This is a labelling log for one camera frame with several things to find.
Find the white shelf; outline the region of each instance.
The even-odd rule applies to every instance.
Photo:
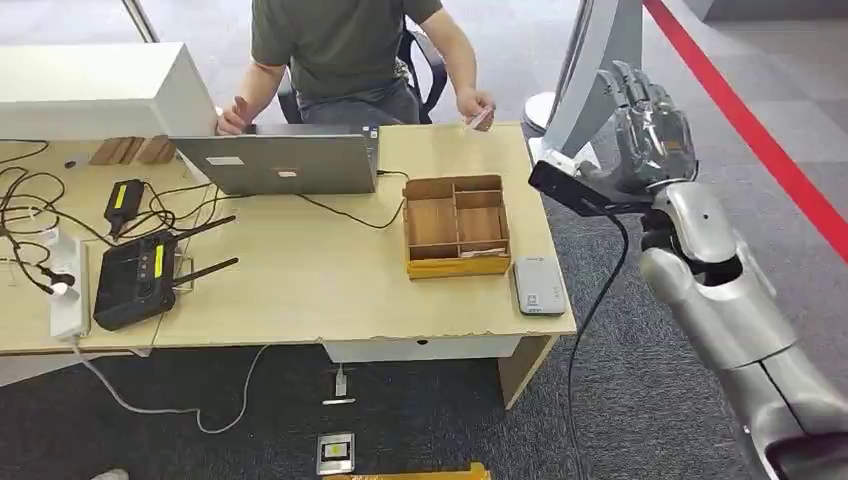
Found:
[[[181,43],[0,47],[0,138],[211,135],[215,108]]]

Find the man's right hand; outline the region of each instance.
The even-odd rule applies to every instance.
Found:
[[[218,117],[218,127],[215,132],[218,135],[241,135],[247,128],[247,102],[242,97],[236,97],[235,103],[224,110]]]

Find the jeans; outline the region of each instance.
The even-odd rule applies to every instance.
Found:
[[[420,123],[418,99],[405,78],[341,97],[312,100],[298,94],[304,123],[322,125],[403,125]]]

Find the person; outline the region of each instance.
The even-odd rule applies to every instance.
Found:
[[[397,60],[405,16],[445,59],[456,107],[491,125],[495,101],[477,88],[477,60],[441,0],[253,0],[252,63],[217,133],[238,135],[273,99],[290,66],[305,123],[419,123],[419,102]]]

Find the robot finger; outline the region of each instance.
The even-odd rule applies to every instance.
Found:
[[[653,96],[656,97],[654,104],[665,108],[675,108],[674,100],[671,99],[671,96],[665,91],[662,85],[654,83],[649,88],[653,90]]]
[[[638,68],[633,69],[633,73],[636,75],[636,83],[642,87],[642,90],[645,91],[645,94],[648,96],[648,100],[657,104],[659,102],[659,97],[657,97],[657,91],[651,87],[654,85],[651,83],[651,79],[648,78],[648,75]]]
[[[612,65],[621,77],[622,82],[624,82],[627,98],[630,100],[631,105],[636,106],[639,102],[648,100],[648,92],[645,91],[640,82],[636,81],[636,74],[633,73],[633,68],[630,64],[613,60]]]
[[[627,97],[624,96],[624,93],[621,91],[621,85],[619,85],[618,80],[616,80],[612,73],[607,70],[598,70],[598,76],[606,82],[606,93],[608,95],[612,95],[612,98],[615,100],[615,104],[618,108],[626,108],[630,106],[630,102],[627,101]]]

